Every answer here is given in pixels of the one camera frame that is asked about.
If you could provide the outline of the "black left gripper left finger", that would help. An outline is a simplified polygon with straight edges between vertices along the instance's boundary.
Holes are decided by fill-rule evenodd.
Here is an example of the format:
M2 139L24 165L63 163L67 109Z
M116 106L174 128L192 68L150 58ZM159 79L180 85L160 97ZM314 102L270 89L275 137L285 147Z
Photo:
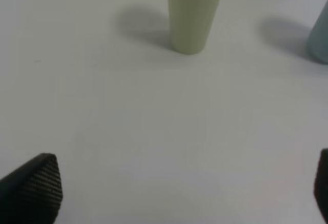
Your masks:
M63 189L57 157L41 153L1 179L1 223L55 223Z

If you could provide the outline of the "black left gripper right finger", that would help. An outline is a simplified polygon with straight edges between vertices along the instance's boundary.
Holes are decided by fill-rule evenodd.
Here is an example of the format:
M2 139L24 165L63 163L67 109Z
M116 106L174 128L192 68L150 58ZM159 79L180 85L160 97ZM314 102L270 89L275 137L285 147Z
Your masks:
M328 172L327 149L322 149L317 167L316 178L314 182L314 196L325 223L327 223L327 186L328 186Z

